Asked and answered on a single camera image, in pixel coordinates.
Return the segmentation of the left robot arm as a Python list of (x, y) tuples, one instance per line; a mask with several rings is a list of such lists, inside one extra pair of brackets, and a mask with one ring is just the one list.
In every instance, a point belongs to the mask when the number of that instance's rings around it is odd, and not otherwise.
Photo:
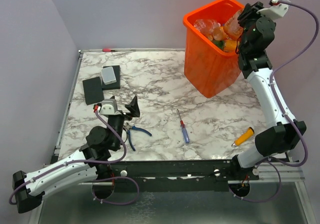
[(93, 106), (93, 113), (103, 126), (93, 127), (85, 144), (67, 157), (42, 169), (26, 173), (17, 171), (12, 176), (13, 192), (9, 204), (23, 214), (37, 208), (45, 197), (82, 182), (106, 181), (111, 174), (110, 164), (120, 162), (127, 154), (122, 139), (124, 122), (140, 117), (138, 97), (118, 109), (114, 97)]

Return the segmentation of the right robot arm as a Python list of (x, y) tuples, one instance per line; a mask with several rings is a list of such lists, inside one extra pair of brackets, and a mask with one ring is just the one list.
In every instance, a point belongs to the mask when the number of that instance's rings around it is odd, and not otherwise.
[(236, 180), (246, 176), (248, 168), (263, 159), (294, 149), (307, 129), (284, 101), (266, 53), (275, 38), (275, 20), (282, 18), (288, 9), (289, 0), (271, 0), (269, 8), (258, 1), (246, 4), (237, 18), (243, 28), (236, 49), (238, 66), (258, 98), (266, 130), (255, 136), (253, 147), (233, 157), (235, 164), (230, 166), (229, 173)]

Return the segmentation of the tall orange label tea bottle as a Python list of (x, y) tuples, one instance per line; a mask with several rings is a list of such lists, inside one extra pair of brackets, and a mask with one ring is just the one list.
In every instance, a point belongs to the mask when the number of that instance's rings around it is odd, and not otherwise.
[(237, 40), (243, 33), (243, 27), (238, 23), (238, 17), (243, 12), (243, 8), (238, 10), (223, 26), (224, 32), (232, 40)]

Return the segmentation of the small orange juice bottle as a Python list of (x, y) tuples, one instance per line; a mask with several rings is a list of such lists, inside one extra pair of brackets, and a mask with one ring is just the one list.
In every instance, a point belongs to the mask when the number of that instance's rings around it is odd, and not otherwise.
[(216, 41), (223, 41), (228, 38), (222, 26), (216, 27), (212, 32), (213, 39)]

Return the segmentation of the green plastic bottle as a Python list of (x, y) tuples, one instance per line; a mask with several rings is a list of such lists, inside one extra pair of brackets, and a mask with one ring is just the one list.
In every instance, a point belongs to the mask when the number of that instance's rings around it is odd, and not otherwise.
[(224, 41), (223, 40), (212, 40), (212, 43), (217, 46), (220, 50), (224, 49)]

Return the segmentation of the clear white-cap bottle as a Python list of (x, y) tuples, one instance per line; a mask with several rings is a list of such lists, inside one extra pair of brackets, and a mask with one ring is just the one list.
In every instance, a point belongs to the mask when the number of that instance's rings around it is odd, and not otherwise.
[(220, 27), (221, 24), (214, 19), (197, 19), (193, 26), (196, 30), (206, 35), (211, 34), (213, 30)]

